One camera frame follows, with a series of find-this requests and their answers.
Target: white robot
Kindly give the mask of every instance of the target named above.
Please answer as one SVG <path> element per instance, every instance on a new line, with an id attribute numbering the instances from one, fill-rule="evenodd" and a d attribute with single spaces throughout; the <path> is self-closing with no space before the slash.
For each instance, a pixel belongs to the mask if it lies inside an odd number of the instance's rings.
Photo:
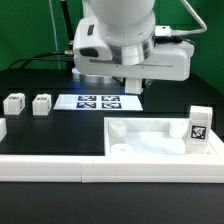
<path id="1" fill-rule="evenodd" d="M 186 0 L 181 0 L 201 25 L 192 31 L 156 26 L 155 0 L 83 0 L 84 18 L 74 39 L 75 64 L 88 75 L 124 77 L 125 92 L 140 94 L 142 80 L 185 80 L 194 45 L 183 35 L 207 27 Z"/>

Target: white cube with marker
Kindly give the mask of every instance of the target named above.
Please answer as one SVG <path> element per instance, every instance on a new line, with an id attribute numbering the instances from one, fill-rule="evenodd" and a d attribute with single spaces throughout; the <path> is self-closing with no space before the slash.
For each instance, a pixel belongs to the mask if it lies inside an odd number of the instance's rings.
<path id="1" fill-rule="evenodd" d="M 12 93 L 4 101 L 5 115 L 19 115 L 25 107 L 25 95 L 23 93 Z"/>
<path id="2" fill-rule="evenodd" d="M 207 153 L 211 124 L 211 107 L 191 106 L 186 146 L 188 153 Z"/>
<path id="3" fill-rule="evenodd" d="M 47 116 L 51 109 L 51 95 L 38 94 L 32 102 L 33 115 Z"/>

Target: green background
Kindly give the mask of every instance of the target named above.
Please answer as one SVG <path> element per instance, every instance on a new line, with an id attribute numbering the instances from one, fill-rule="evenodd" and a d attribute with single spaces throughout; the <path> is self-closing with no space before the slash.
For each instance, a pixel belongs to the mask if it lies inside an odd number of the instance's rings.
<path id="1" fill-rule="evenodd" d="M 81 0 L 67 2 L 75 30 L 83 15 Z M 206 33 L 189 37 L 199 46 L 192 58 L 191 72 L 224 94 L 224 1 L 189 2 L 208 26 Z M 60 1 L 52 0 L 52 4 L 59 50 L 65 50 L 68 48 L 68 39 Z M 157 24 L 171 25 L 174 29 L 199 28 L 180 0 L 156 0 L 155 12 Z M 0 70 L 6 69 L 15 60 L 53 51 L 55 43 L 48 0 L 0 1 Z M 29 67 L 58 68 L 58 64 L 33 62 Z"/>

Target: black tabletop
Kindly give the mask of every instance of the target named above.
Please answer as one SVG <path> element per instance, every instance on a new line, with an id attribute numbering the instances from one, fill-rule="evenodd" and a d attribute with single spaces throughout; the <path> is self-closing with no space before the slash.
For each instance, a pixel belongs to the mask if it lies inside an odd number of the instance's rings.
<path id="1" fill-rule="evenodd" d="M 26 95 L 20 116 L 5 116 L 2 101 Z M 0 73 L 0 117 L 8 134 L 1 154 L 103 155 L 103 119 L 188 117 L 191 105 L 213 107 L 212 128 L 223 139 L 224 97 L 198 76 L 184 82 L 154 81 L 139 96 L 143 112 L 54 111 L 32 115 L 37 94 L 124 94 L 119 85 L 72 80 L 66 71 L 6 70 Z M 223 224 L 223 184 L 191 183 L 0 183 L 0 223 Z"/>
<path id="2" fill-rule="evenodd" d="M 19 116 L 5 116 L 3 100 L 10 93 L 24 93 L 26 107 Z M 104 155 L 104 117 L 189 117 L 191 105 L 213 107 L 212 129 L 224 136 L 224 97 L 197 76 L 184 82 L 154 81 L 139 99 L 143 112 L 56 111 L 33 116 L 37 94 L 51 94 L 54 106 L 59 94 L 123 95 L 119 84 L 74 81 L 58 70 L 6 70 L 0 73 L 0 117 L 6 118 L 7 136 L 1 154 Z"/>

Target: black square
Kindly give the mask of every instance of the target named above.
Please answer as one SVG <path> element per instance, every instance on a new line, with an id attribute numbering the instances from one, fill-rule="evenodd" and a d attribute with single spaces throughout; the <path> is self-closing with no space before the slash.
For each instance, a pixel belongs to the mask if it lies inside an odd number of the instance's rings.
<path id="1" fill-rule="evenodd" d="M 96 96 L 79 96 L 78 101 L 96 101 Z"/>
<path id="2" fill-rule="evenodd" d="M 102 101 L 120 101 L 119 96 L 102 96 Z"/>
<path id="3" fill-rule="evenodd" d="M 191 128 L 191 138 L 192 139 L 205 140 L 206 133 L 207 133 L 207 127 L 192 125 L 192 128 Z"/>
<path id="4" fill-rule="evenodd" d="M 83 103 L 81 103 L 81 102 L 78 102 L 77 103 L 77 106 L 76 106 L 76 108 L 86 108 L 86 109 L 91 109 L 91 108 L 96 108 L 96 103 L 92 103 L 92 102 L 83 102 Z"/>
<path id="5" fill-rule="evenodd" d="M 116 110 L 116 109 L 121 109 L 122 107 L 121 107 L 121 103 L 102 103 L 102 108 Z"/>

